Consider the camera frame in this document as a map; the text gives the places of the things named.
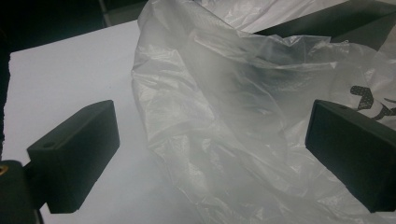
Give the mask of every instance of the translucent plastic sheet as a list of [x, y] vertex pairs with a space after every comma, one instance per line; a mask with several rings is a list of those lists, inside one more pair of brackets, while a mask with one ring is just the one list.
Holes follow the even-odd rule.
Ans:
[[202, 222], [394, 220], [370, 214], [304, 146], [315, 99], [358, 108], [373, 95], [361, 110], [371, 118], [396, 107], [392, 59], [327, 37], [243, 33], [193, 1], [148, 1], [138, 22], [133, 89], [148, 147]]
[[346, 0], [195, 0], [233, 28], [255, 33]]

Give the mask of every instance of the brass screw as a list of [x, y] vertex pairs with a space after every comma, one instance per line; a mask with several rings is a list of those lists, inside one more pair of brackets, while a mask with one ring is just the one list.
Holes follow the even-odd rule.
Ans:
[[0, 175], [5, 174], [8, 171], [7, 165], [0, 165]]

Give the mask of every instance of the white table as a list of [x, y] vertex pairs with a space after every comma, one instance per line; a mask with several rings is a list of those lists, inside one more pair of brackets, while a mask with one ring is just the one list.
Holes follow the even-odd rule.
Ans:
[[138, 37], [132, 21], [11, 54], [4, 160], [26, 164], [26, 148], [86, 105], [116, 107], [120, 148], [76, 213], [41, 208], [48, 224], [200, 222], [146, 149], [131, 87]]

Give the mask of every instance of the black printed design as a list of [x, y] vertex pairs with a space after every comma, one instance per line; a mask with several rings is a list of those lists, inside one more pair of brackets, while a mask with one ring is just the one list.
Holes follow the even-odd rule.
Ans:
[[359, 102], [358, 111], [363, 109], [370, 109], [374, 103], [374, 97], [371, 93], [370, 88], [353, 86], [350, 89], [350, 93], [354, 95], [361, 96], [361, 101]]
[[[350, 93], [352, 93], [354, 95], [361, 96], [361, 101], [359, 102], [359, 105], [358, 105], [358, 111], [363, 110], [363, 109], [370, 109], [373, 106], [375, 99], [374, 99], [374, 96], [373, 96], [370, 88], [361, 87], [361, 86], [353, 86], [350, 89]], [[396, 104], [395, 100], [390, 100], [387, 98], [384, 98], [384, 100]], [[379, 112], [379, 114], [377, 116], [373, 117], [373, 119], [379, 120], [379, 119], [384, 118], [385, 116], [396, 116], [396, 107], [389, 109], [385, 105], [383, 105], [383, 104], [381, 104], [381, 105], [382, 105], [381, 111]]]

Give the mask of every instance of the black plastic block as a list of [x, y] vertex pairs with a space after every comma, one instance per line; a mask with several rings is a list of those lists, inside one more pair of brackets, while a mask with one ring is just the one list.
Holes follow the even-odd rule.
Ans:
[[370, 212], [396, 209], [396, 132], [343, 105], [315, 101], [306, 147]]
[[112, 101], [88, 105], [31, 145], [51, 213], [79, 209], [120, 145]]

